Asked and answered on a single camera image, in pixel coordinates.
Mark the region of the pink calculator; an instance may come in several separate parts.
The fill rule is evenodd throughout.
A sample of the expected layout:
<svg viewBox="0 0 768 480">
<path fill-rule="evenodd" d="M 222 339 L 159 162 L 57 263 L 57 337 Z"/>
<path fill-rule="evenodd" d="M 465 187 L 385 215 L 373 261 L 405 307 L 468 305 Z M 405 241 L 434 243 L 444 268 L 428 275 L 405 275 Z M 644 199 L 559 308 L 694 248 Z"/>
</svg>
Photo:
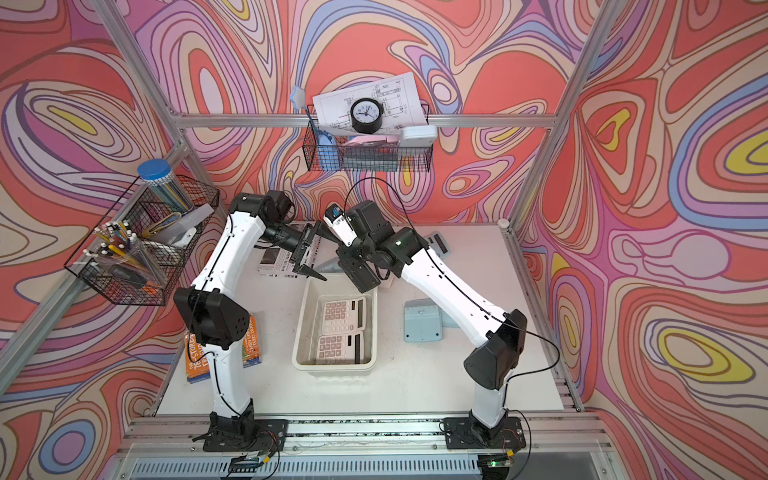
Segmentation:
<svg viewBox="0 0 768 480">
<path fill-rule="evenodd" d="M 320 336 L 316 363 L 319 365 L 357 365 L 364 360 L 364 335 L 361 331 Z"/>
<path fill-rule="evenodd" d="M 323 335 L 363 330 L 367 322 L 367 299 L 361 296 L 347 300 L 327 301 L 323 304 L 321 313 Z"/>
</svg>

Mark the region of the cream plastic storage box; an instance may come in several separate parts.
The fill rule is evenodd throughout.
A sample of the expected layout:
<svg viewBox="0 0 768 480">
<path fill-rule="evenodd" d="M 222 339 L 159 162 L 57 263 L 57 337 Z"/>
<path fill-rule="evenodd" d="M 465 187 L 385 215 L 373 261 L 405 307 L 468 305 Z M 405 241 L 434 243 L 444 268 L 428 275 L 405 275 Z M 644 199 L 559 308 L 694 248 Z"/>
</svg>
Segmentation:
<svg viewBox="0 0 768 480">
<path fill-rule="evenodd" d="M 293 366 L 315 377 L 358 377 L 377 360 L 378 290 L 361 293 L 343 274 L 305 284 Z"/>
</svg>

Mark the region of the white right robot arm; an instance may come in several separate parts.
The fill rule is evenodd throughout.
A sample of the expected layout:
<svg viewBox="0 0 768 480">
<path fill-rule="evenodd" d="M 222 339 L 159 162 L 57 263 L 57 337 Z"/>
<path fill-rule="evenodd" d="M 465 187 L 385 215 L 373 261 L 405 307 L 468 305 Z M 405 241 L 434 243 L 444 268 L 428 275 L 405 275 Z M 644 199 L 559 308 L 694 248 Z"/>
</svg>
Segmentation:
<svg viewBox="0 0 768 480">
<path fill-rule="evenodd" d="M 384 270 L 426 294 L 468 337 L 464 368 L 475 383 L 470 418 L 490 430 L 506 417 L 506 382 L 522 356 L 527 318 L 494 305 L 453 272 L 412 227 L 395 230 L 372 201 L 324 214 L 337 242 L 341 270 L 361 293 L 380 285 Z"/>
</svg>

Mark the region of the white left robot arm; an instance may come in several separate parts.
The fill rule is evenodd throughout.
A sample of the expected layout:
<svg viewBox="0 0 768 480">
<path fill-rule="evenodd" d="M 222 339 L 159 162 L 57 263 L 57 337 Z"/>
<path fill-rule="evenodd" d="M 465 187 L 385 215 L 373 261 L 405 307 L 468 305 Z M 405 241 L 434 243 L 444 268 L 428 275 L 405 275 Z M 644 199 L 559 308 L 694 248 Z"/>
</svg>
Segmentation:
<svg viewBox="0 0 768 480">
<path fill-rule="evenodd" d="M 304 261 L 319 225 L 307 224 L 302 230 L 292 227 L 288 218 L 292 207 L 283 191 L 238 194 L 205 266 L 189 287 L 174 293 L 175 306 L 208 359 L 214 389 L 213 412 L 220 417 L 241 419 L 253 414 L 242 361 L 243 339 L 251 314 L 235 301 L 235 291 L 257 244 L 264 241 L 268 248 L 289 252 L 294 273 L 326 279 Z"/>
</svg>

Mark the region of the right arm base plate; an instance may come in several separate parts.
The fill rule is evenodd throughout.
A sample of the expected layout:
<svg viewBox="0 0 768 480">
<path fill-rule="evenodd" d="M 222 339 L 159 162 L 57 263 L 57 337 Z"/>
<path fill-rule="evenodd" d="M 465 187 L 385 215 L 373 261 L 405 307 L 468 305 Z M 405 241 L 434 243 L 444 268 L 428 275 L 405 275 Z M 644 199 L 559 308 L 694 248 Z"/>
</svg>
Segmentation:
<svg viewBox="0 0 768 480">
<path fill-rule="evenodd" d="M 527 447 L 524 429 L 517 417 L 505 416 L 487 427 L 472 415 L 447 417 L 439 422 L 449 450 L 504 450 L 517 452 Z"/>
</svg>

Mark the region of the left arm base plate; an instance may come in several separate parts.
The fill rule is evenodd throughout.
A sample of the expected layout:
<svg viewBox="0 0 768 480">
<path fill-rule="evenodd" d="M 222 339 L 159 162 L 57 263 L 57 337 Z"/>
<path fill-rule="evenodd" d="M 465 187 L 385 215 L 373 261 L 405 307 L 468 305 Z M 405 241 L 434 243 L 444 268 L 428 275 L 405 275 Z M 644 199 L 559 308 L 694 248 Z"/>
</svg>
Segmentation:
<svg viewBox="0 0 768 480">
<path fill-rule="evenodd" d="M 216 417 L 211 420 L 203 440 L 205 452 L 266 452 L 282 451 L 289 422 L 284 419 L 233 419 Z"/>
</svg>

